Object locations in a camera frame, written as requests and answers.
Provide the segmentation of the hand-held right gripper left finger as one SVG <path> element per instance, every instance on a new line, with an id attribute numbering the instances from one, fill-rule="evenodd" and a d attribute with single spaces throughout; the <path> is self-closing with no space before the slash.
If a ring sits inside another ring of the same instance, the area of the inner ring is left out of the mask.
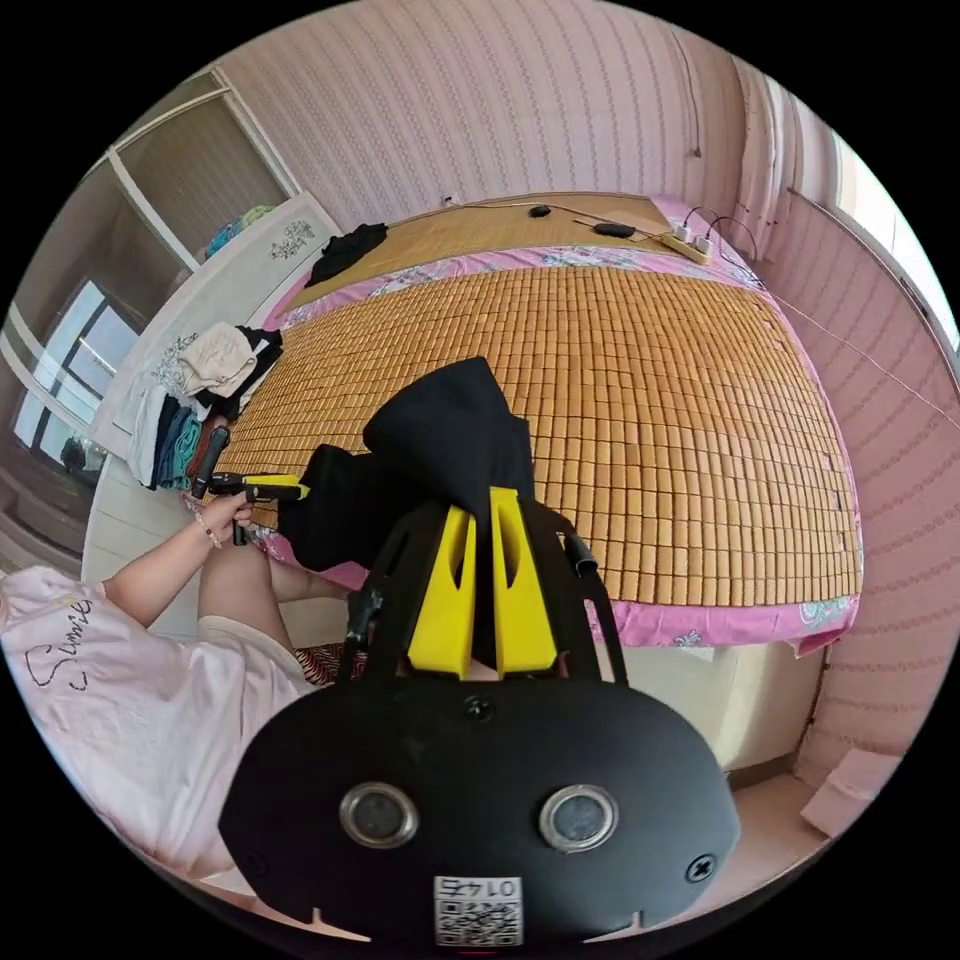
<path id="1" fill-rule="evenodd" d="M 476 553 L 475 518 L 450 507 L 407 650 L 414 670 L 467 678 L 472 661 Z"/>

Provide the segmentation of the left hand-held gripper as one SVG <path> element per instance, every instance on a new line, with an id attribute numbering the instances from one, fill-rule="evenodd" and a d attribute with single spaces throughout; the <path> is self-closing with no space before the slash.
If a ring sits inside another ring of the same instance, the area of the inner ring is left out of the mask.
<path id="1" fill-rule="evenodd" d="M 220 495 L 244 492 L 252 505 L 253 515 L 256 492 L 258 502 L 298 502 L 305 499 L 310 490 L 307 486 L 300 484 L 299 478 L 293 474 L 248 474 L 245 477 L 235 474 L 215 474 L 208 483 L 207 492 L 213 496 L 213 499 Z M 246 529 L 234 531 L 234 545 L 248 544 Z"/>

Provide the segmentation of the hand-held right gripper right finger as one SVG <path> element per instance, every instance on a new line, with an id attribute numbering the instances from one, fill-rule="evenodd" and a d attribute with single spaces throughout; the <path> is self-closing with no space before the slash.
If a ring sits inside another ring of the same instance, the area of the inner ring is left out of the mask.
<path id="1" fill-rule="evenodd" d="M 557 647 L 518 493 L 493 487 L 490 519 L 498 677 L 549 672 Z"/>

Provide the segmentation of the person's left hand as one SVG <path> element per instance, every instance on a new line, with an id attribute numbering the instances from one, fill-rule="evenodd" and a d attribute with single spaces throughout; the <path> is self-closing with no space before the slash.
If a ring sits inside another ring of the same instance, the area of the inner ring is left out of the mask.
<path id="1" fill-rule="evenodd" d="M 245 530 L 251 518 L 252 505 L 244 492 L 215 497 L 194 514 L 203 535 L 215 549 L 233 543 L 234 531 Z"/>

